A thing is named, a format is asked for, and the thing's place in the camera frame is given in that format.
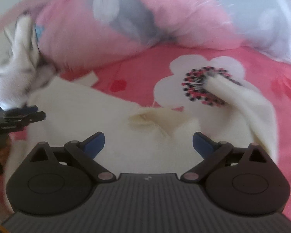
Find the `cream white knit sweater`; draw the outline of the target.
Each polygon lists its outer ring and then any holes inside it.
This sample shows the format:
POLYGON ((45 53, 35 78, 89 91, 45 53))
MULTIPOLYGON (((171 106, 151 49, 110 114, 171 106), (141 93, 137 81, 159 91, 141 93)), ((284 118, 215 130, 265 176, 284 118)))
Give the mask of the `cream white knit sweater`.
POLYGON ((205 87, 227 102, 215 115, 196 105, 193 113, 143 108, 56 77, 30 96, 29 103, 38 105, 47 117, 28 127, 26 140, 12 144, 4 175, 10 178, 38 142, 62 146, 98 131, 104 133, 106 143, 95 161, 116 175, 183 174, 202 160, 192 145, 197 131, 236 147, 260 143, 277 161, 278 129, 272 104, 256 89, 220 75, 207 77, 205 87))

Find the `white striped garment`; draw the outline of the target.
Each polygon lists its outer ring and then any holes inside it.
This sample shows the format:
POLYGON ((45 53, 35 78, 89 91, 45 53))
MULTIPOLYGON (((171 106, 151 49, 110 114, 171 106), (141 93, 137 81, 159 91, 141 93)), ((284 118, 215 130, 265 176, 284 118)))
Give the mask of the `white striped garment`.
POLYGON ((29 95, 55 74, 55 67, 42 61, 32 17, 21 15, 11 42, 11 55, 0 63, 0 111, 22 108, 29 95))

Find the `pink grey floral duvet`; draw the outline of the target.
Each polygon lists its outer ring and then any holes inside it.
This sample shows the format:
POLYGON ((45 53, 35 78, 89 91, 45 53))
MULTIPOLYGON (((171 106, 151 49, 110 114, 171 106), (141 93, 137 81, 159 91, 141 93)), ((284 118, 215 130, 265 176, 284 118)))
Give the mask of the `pink grey floral duvet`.
POLYGON ((162 43, 248 46, 291 64, 291 0, 51 0, 33 18, 41 55, 59 69, 98 67, 162 43))

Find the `pink red floral bedsheet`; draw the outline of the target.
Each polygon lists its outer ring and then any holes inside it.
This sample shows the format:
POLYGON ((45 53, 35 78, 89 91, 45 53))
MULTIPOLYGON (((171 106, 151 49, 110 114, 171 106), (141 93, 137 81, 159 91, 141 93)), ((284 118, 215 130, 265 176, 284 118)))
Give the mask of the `pink red floral bedsheet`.
MULTIPOLYGON (((193 113, 196 105, 215 115, 227 105, 205 87, 207 77, 216 75, 256 89, 272 104, 278 129, 275 162, 291 185, 291 65, 246 47, 218 51, 159 46, 132 59, 58 78, 143 108, 193 113)), ((291 196, 284 212, 291 219, 291 196)))

